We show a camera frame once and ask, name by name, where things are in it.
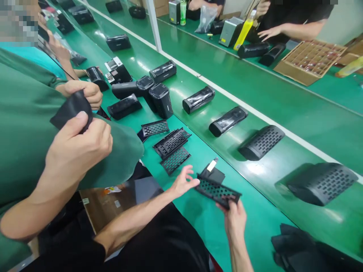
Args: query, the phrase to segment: bottle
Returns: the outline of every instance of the bottle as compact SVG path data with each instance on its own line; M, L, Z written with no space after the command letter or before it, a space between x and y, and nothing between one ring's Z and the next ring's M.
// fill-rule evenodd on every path
M363 57L360 57L352 61L344 68L341 68L339 72L335 73L335 76L343 78L349 76L350 74L354 73L355 71L358 71L361 68L363 68Z
M247 34L253 25L253 18L255 17L255 15L256 15L256 10L254 9L253 11L251 11L249 18L243 24L241 33L239 34L236 44L233 47L234 50L237 51L245 41Z
M186 24L186 1L180 2L180 25Z

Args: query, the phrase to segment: yellow bottle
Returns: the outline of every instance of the yellow bottle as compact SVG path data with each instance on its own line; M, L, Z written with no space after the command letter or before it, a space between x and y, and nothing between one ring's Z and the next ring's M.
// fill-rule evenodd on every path
M255 15L256 15L256 10L254 9L253 11L251 11L250 17L243 24L241 33L239 34L236 44L233 47L234 50L237 51L240 48L240 46L243 44L243 42L245 41L247 34L253 25L253 17Z
M355 71L358 71L361 68L363 68L363 57L360 57L352 61L344 68L341 68L339 72L335 73L335 76L343 78L349 76L350 74L354 73Z

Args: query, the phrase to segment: black cloth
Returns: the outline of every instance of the black cloth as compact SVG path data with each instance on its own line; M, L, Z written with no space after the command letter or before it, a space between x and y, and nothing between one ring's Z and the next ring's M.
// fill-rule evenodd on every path
M271 0L267 13L262 17L258 32L268 30L284 23L304 24L328 19L334 5L303 3L300 0ZM280 34L268 39L271 43L287 43L289 36Z
M105 249L88 239L67 241L23 271L209 272L209 252L191 224L171 203L104 263Z

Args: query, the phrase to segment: green shirt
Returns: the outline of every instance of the green shirt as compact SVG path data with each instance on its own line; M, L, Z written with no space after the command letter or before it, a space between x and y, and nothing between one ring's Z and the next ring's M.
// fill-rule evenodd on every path
M65 82L0 48L0 217L30 195L43 172L45 156L58 132L49 120L65 101L54 88ZM144 153L131 128L106 122L112 128L112 152L88 171L79 189L121 184L131 177ZM0 272L29 255L27 245L0 234Z

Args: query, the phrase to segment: plastic bag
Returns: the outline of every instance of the plastic bag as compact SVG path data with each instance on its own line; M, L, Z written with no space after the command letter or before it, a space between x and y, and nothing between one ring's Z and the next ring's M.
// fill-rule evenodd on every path
M196 33L208 33L211 29L212 22L217 16L217 8L202 6L200 8L200 23L195 31Z
M59 42L69 50L69 53L71 53L71 60L73 61L73 63L75 65L81 65L81 63L83 63L85 60L87 60L86 57L80 55L79 53L77 53L76 51L74 51L71 46L69 46L68 42L64 39L62 39L62 37L56 32L54 33L54 38L56 38L57 40L59 40Z

